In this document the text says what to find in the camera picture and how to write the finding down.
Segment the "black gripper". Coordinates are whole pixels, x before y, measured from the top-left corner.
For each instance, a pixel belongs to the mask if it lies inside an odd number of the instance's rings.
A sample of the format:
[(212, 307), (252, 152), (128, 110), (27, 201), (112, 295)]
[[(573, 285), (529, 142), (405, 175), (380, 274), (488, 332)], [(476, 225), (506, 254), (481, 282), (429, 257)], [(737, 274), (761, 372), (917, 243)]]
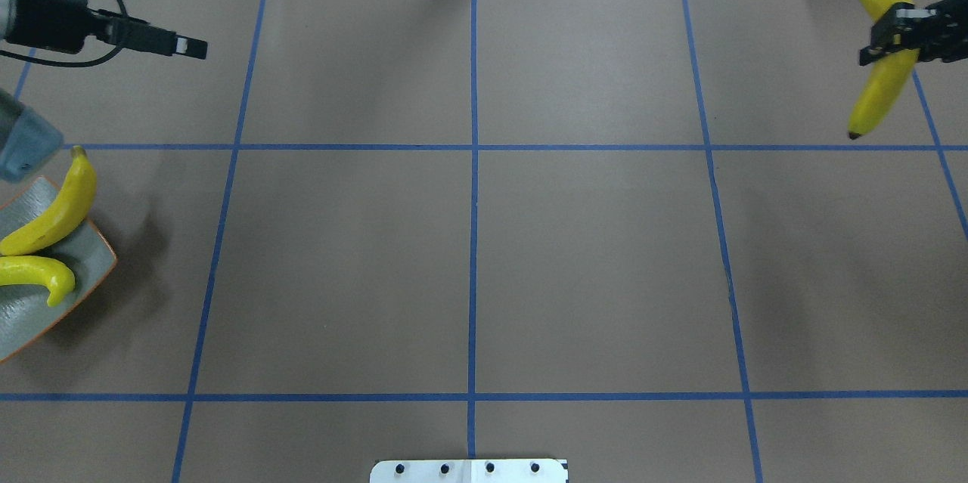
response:
[(917, 62), (940, 60), (953, 63), (967, 57), (967, 0), (940, 0), (916, 8), (910, 3), (895, 3), (872, 26), (871, 34), (906, 34), (920, 31), (919, 46), (910, 43), (868, 45), (858, 52), (858, 65), (871, 65), (892, 54), (919, 50)]

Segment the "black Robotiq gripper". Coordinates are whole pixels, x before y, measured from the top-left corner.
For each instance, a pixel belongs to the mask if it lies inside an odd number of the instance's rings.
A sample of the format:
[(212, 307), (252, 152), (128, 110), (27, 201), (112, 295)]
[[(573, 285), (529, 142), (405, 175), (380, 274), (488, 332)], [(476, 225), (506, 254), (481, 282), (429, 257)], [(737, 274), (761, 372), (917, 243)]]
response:
[(119, 12), (91, 10), (88, 0), (4, 0), (4, 41), (77, 54), (87, 38), (163, 56), (207, 59), (208, 42)]

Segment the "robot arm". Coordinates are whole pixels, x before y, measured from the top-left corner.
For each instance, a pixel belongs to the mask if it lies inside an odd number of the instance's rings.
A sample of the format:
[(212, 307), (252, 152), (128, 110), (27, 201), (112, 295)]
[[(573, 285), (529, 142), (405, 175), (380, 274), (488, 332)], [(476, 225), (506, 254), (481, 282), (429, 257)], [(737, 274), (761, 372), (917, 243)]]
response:
[[(93, 60), (45, 60), (3, 51), (2, 57), (27, 65), (82, 69), (104, 65), (123, 50), (160, 56), (206, 59), (208, 42), (180, 35), (132, 17), (124, 0), (118, 10), (93, 10), (88, 0), (1, 0), (2, 41), (62, 54), (82, 52), (90, 36), (110, 50)], [(62, 148), (64, 136), (37, 111), (2, 91), (2, 180), (20, 183), (45, 165)]]

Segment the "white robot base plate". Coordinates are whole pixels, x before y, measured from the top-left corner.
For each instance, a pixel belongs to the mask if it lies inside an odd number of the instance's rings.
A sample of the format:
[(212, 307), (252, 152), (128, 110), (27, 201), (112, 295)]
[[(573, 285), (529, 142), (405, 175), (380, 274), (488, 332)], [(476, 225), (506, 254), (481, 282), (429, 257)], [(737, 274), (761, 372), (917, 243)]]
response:
[(569, 482), (566, 461), (551, 458), (380, 461), (370, 482)]

